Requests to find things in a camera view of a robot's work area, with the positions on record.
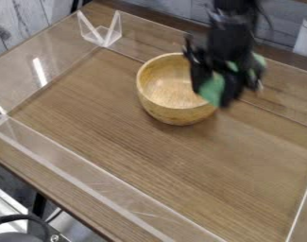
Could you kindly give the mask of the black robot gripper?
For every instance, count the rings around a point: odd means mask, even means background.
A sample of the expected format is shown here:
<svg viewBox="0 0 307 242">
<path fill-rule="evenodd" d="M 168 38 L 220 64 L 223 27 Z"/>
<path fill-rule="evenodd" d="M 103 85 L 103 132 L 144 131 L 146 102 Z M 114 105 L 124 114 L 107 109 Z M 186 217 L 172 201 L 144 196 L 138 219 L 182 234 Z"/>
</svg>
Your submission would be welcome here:
<svg viewBox="0 0 307 242">
<path fill-rule="evenodd" d="M 244 91 L 243 75 L 262 76 L 264 59 L 254 53 L 254 33 L 259 9 L 210 9 L 211 28 L 204 45 L 184 37 L 183 56 L 190 63 L 191 84 L 195 93 L 214 72 L 224 74 L 222 107 L 227 108 Z"/>
</svg>

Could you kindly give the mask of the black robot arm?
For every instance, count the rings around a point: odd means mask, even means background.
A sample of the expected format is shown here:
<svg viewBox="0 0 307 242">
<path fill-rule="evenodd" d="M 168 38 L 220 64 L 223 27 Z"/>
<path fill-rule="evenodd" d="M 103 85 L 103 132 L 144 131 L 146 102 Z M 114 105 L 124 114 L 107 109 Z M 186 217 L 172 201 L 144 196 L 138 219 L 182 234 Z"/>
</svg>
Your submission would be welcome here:
<svg viewBox="0 0 307 242">
<path fill-rule="evenodd" d="M 262 89 L 267 63 L 254 52 L 260 13 L 258 0 L 212 0 L 206 45 L 184 37 L 183 57 L 190 63 L 192 91 L 212 106 L 227 108 L 246 89 Z"/>
</svg>

